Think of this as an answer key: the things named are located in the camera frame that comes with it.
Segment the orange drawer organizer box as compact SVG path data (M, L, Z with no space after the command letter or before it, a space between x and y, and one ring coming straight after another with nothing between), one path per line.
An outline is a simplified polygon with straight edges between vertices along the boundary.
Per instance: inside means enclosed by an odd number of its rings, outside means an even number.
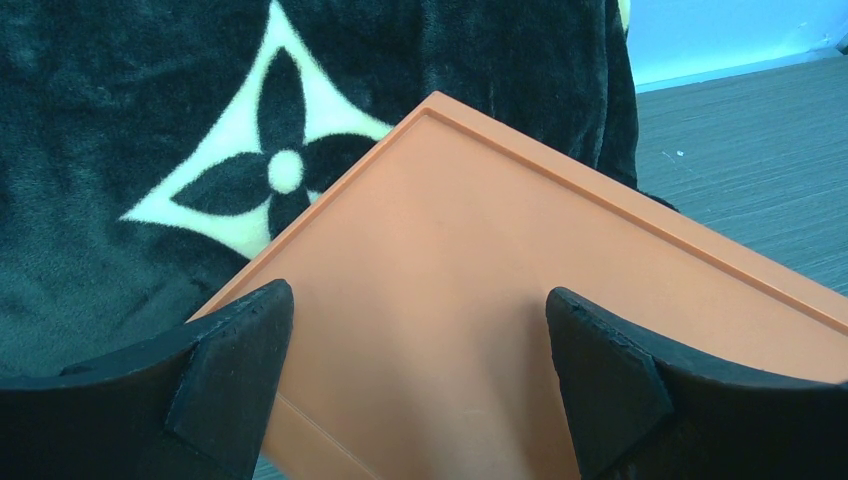
M294 327L263 451L292 479L585 479L558 287L707 354L847 387L846 299L443 95L206 305Z

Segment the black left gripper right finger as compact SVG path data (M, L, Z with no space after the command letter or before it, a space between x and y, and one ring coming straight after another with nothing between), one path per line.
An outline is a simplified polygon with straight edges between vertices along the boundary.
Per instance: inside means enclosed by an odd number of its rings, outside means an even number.
M743 366L563 287L552 360L585 479L843 479L847 387Z

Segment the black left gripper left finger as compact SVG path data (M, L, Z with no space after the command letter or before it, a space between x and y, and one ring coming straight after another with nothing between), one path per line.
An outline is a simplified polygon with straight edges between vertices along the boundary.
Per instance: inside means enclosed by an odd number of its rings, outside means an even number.
M249 479L293 327L274 280L51 377L1 383L5 479Z

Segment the black floral blanket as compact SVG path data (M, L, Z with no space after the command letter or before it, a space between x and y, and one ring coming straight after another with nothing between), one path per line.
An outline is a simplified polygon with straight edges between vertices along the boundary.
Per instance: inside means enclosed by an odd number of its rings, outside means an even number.
M439 91L628 186L627 1L5 1L1 374L187 320Z

